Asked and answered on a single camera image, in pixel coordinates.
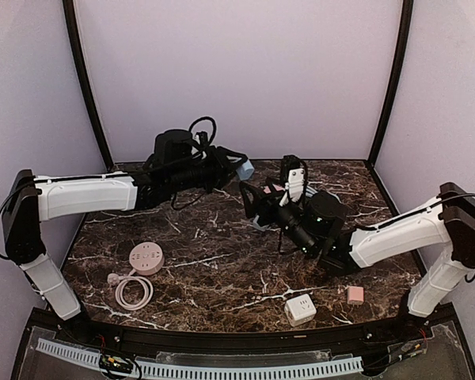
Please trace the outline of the blue cube plug adapter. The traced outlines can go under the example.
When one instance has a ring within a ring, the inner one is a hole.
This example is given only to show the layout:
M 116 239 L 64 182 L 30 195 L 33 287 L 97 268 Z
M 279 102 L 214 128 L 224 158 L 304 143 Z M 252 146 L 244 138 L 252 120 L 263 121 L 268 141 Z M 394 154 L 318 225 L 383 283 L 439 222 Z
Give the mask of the blue cube plug adapter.
M 246 160 L 236 169 L 240 181 L 247 181 L 254 173 L 254 167 L 250 160 Z

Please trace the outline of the pink cube socket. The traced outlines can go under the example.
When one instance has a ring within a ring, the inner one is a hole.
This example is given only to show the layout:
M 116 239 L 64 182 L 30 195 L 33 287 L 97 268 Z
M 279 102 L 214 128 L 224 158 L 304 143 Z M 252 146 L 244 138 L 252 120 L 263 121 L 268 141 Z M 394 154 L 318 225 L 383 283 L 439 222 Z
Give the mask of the pink cube socket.
M 278 185 L 278 184 L 266 184 L 264 186 L 264 193 L 266 194 L 283 194 L 285 193 L 284 187 Z

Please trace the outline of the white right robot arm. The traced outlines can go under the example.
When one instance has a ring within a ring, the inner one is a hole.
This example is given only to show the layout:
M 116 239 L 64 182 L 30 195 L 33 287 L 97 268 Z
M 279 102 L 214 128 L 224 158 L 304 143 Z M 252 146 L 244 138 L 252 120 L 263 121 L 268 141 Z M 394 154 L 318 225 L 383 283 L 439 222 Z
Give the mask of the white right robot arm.
M 442 251 L 423 278 L 401 300 L 399 317 L 422 323 L 437 304 L 475 271 L 475 194 L 452 182 L 416 209 L 372 226 L 344 230 L 348 209 L 319 191 L 301 203 L 269 183 L 265 189 L 239 184 L 245 213 L 259 227 L 276 224 L 330 276 L 346 276 L 380 261 L 430 245 Z

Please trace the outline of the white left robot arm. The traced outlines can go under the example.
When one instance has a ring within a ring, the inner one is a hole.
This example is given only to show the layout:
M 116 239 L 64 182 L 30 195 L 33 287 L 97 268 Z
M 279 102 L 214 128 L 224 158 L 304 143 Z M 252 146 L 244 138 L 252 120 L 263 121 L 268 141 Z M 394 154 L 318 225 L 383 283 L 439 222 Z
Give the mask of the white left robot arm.
M 142 211 L 179 192 L 210 193 L 234 177 L 249 179 L 249 158 L 214 146 L 207 133 L 173 129 L 158 135 L 141 169 L 75 177 L 36 176 L 23 169 L 0 207 L 3 260 L 18 266 L 63 321 L 82 314 L 78 296 L 54 264 L 42 241 L 40 224 L 67 215 L 97 211 Z

